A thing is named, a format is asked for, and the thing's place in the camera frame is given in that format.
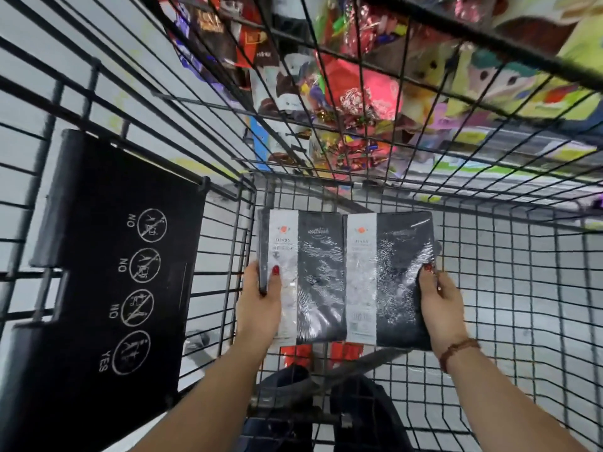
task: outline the person's left hand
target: person's left hand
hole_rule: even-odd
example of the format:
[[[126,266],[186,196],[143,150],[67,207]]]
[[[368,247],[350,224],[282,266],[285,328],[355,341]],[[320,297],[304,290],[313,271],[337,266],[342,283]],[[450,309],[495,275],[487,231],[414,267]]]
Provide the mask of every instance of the person's left hand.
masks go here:
[[[258,285],[258,261],[253,261],[243,274],[243,291],[236,304],[236,339],[265,355],[280,324],[280,275],[275,266],[268,280],[266,296]]]

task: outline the finger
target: finger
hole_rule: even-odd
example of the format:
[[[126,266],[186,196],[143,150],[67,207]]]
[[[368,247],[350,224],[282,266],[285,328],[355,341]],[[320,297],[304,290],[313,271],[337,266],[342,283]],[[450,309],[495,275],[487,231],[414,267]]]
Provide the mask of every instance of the finger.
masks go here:
[[[275,265],[272,268],[272,274],[270,275],[270,279],[268,280],[268,288],[267,294],[270,298],[279,298],[280,299],[280,289],[282,287],[280,281],[280,267]]]
[[[433,267],[431,264],[424,265],[418,274],[418,285],[421,287],[422,295],[438,295],[438,288],[436,284],[436,277],[433,274]]]
[[[448,276],[446,271],[440,271],[438,273],[438,284],[442,289],[444,298],[453,299],[458,296],[458,288],[456,288],[454,281],[450,279],[450,276]]]
[[[243,272],[243,290],[257,290],[258,288],[258,261],[254,260]]]

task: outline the bracelet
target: bracelet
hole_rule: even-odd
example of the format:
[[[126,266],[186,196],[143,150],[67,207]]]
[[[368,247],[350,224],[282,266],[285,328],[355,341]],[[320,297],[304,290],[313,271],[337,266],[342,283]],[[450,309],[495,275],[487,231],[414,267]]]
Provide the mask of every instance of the bracelet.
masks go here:
[[[450,357],[452,357],[454,354],[456,354],[459,350],[466,349],[468,347],[475,347],[477,349],[481,349],[482,348],[479,345],[478,340],[477,339],[473,339],[473,338],[467,338],[467,339],[464,339],[461,342],[458,342],[456,344],[452,344],[450,347],[448,347],[448,349],[446,349],[446,352],[444,352],[442,354],[442,356],[440,357],[440,368],[441,368],[442,372],[448,373],[448,369],[446,367],[446,364],[448,363],[448,359]]]

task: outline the white circular icon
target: white circular icon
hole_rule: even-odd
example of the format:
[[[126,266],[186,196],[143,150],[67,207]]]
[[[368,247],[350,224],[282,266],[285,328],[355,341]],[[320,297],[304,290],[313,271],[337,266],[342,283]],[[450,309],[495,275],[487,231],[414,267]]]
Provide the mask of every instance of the white circular icon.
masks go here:
[[[111,367],[120,376],[135,372],[145,362],[150,350],[149,334],[143,330],[133,331],[117,344],[111,358]]]
[[[121,305],[121,321],[125,326],[139,326],[144,323],[155,306],[153,294],[146,288],[132,292]]]
[[[153,280],[161,268],[161,256],[153,248],[137,251],[130,259],[130,276],[140,284]]]
[[[143,240],[156,243],[167,233],[168,220],[159,209],[150,208],[140,213],[136,228]]]

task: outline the dark blue pants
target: dark blue pants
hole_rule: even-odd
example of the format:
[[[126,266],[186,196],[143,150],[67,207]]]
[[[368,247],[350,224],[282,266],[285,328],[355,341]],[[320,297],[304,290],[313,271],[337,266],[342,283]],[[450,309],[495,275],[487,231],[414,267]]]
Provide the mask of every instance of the dark blue pants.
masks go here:
[[[284,387],[309,377],[303,366],[292,365],[262,381],[265,387]],[[365,376],[351,377],[334,387],[329,396],[332,414],[348,414],[351,427],[334,426],[334,452],[413,450],[400,416],[383,387]],[[294,407],[310,410],[312,399]],[[247,419],[235,452],[310,452],[312,424]]]

